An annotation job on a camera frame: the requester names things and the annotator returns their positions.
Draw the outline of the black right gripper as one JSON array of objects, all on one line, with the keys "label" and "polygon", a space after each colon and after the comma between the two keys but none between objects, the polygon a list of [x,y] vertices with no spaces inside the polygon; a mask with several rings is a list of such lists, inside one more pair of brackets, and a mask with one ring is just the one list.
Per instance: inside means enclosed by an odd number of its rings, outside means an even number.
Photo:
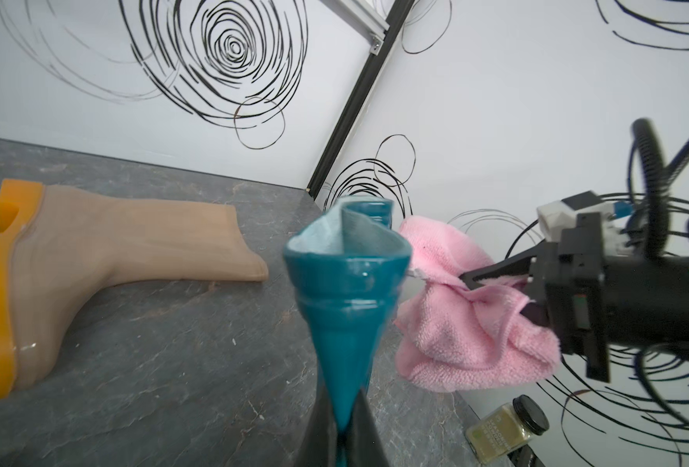
[{"label": "black right gripper", "polygon": [[465,272],[468,289],[527,277],[521,315],[550,327],[562,353],[586,360],[586,375],[610,380],[613,344],[651,348],[689,361],[689,257],[607,256],[598,214],[582,214],[557,242]]}]

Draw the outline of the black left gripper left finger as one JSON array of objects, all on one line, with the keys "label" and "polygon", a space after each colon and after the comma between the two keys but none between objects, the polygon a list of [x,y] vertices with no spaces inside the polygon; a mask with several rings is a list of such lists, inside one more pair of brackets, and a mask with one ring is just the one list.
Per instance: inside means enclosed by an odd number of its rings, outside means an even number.
[{"label": "black left gripper left finger", "polygon": [[337,465],[338,426],[323,373],[317,374],[315,404],[298,449],[295,467]]}]

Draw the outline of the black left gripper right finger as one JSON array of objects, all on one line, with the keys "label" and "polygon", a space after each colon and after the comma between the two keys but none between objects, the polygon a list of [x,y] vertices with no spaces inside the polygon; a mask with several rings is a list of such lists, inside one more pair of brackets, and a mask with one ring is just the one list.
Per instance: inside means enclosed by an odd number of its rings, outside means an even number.
[{"label": "black left gripper right finger", "polygon": [[346,466],[390,466],[363,390],[355,398],[350,425],[346,430]]}]

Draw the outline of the pink microfiber cloth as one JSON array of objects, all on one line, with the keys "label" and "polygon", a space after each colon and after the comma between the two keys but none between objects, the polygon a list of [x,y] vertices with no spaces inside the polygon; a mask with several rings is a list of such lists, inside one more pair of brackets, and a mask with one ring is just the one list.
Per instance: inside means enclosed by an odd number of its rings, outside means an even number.
[{"label": "pink microfiber cloth", "polygon": [[460,279],[492,259],[455,227],[420,216],[399,233],[412,245],[410,273],[424,289],[399,305],[402,334],[397,373],[434,392],[520,386],[551,377],[561,363],[560,342],[522,315],[529,297],[518,276],[502,276],[476,290]]}]

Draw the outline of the green rubber boot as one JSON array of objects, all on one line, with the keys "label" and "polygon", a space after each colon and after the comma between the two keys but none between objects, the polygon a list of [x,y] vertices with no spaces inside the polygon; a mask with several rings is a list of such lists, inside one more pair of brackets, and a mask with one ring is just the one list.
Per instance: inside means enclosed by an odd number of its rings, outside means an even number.
[{"label": "green rubber boot", "polygon": [[360,390],[367,396],[374,356],[411,262],[410,243],[391,228],[392,210],[384,198],[341,198],[283,249],[334,409],[336,466],[346,466],[352,407]]}]

